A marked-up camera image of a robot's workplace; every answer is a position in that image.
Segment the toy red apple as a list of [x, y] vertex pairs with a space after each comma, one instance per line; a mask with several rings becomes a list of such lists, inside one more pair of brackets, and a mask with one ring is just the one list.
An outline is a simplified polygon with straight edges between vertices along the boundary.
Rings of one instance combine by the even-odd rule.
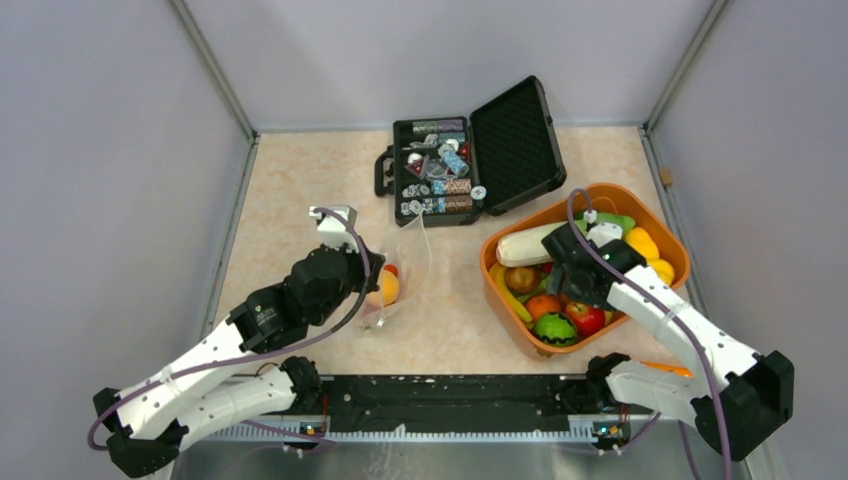
[[603, 329], [607, 324], [607, 315], [600, 308], [579, 302], [570, 302], [564, 313], [575, 326], [581, 338], [587, 338]]

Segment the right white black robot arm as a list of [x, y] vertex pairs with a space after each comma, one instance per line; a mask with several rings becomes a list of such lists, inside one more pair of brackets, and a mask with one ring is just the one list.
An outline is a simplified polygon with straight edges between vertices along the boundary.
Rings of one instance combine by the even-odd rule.
[[695, 428], [732, 462], [746, 459], [792, 418], [792, 361], [778, 350], [762, 354], [716, 326], [621, 237], [604, 234], [594, 242], [564, 224], [541, 244], [564, 273], [566, 295], [630, 317], [692, 373], [675, 377], [622, 354], [607, 355], [586, 385], [594, 409], [644, 406]]

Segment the toy yellow bell pepper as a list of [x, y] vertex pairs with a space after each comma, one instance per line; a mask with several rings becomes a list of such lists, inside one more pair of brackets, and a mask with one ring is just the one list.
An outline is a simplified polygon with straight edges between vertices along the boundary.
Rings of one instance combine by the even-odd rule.
[[642, 227], [632, 228], [624, 236], [624, 241], [647, 261], [661, 258], [658, 245]]

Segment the clear zip top bag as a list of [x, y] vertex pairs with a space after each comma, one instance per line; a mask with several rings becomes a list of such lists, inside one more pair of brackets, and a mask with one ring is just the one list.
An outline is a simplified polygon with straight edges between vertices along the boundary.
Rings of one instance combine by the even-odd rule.
[[419, 303], [432, 265], [424, 216], [413, 216], [405, 226], [390, 230], [377, 252], [385, 256], [386, 264], [398, 268], [400, 294], [397, 301], [387, 307], [374, 308], [366, 302], [358, 314], [363, 330], [378, 330], [396, 323], [403, 315], [412, 313]]

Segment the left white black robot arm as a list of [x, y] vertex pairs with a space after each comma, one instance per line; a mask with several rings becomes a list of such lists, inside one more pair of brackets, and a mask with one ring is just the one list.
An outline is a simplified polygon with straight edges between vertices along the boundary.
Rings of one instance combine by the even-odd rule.
[[370, 250], [322, 245], [283, 281], [252, 292], [159, 373], [98, 392], [93, 404], [109, 432], [104, 448], [112, 463], [129, 478], [144, 478], [219, 430], [266, 413], [314, 410], [322, 381], [295, 345], [350, 295], [360, 308], [377, 290], [385, 262]]

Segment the toy peach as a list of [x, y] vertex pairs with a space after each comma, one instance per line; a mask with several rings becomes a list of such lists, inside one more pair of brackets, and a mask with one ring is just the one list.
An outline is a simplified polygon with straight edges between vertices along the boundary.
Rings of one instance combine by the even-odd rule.
[[378, 278], [378, 289], [366, 296], [366, 302], [374, 307], [387, 307], [395, 303], [400, 294], [400, 282], [395, 273], [383, 269]]

